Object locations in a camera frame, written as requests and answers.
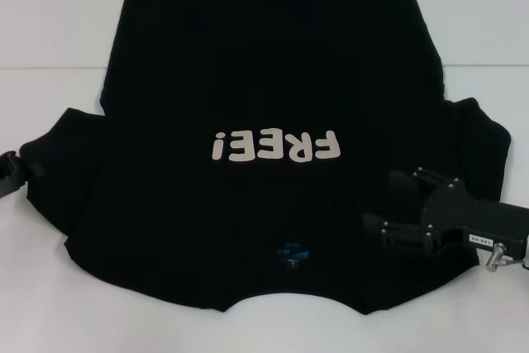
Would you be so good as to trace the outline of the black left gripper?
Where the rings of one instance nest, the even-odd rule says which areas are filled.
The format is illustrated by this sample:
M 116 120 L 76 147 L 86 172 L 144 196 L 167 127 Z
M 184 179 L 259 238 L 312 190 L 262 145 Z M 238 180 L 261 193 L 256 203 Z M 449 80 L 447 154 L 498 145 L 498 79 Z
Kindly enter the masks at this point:
M 24 176 L 26 170 L 21 158 L 17 156 L 14 150 L 1 155 L 0 166 L 0 198 L 5 198 L 26 184 L 26 177 Z M 27 173 L 29 179 L 38 179 L 45 176 L 45 169 L 41 163 L 30 162 L 27 164 Z

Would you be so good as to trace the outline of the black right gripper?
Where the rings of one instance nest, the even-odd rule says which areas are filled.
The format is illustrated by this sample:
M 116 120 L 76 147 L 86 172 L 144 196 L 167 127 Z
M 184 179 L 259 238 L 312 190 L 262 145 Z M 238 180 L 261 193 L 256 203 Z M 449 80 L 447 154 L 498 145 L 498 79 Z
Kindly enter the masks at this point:
M 412 172 L 391 170 L 393 189 L 427 198 L 421 214 L 421 226 L 395 223 L 365 213 L 363 226 L 376 235 L 382 246 L 403 246 L 432 250 L 436 246 L 462 243 L 492 251 L 501 243 L 504 254 L 525 257 L 528 252 L 528 210 L 511 204 L 477 199 L 458 177 L 418 167 Z

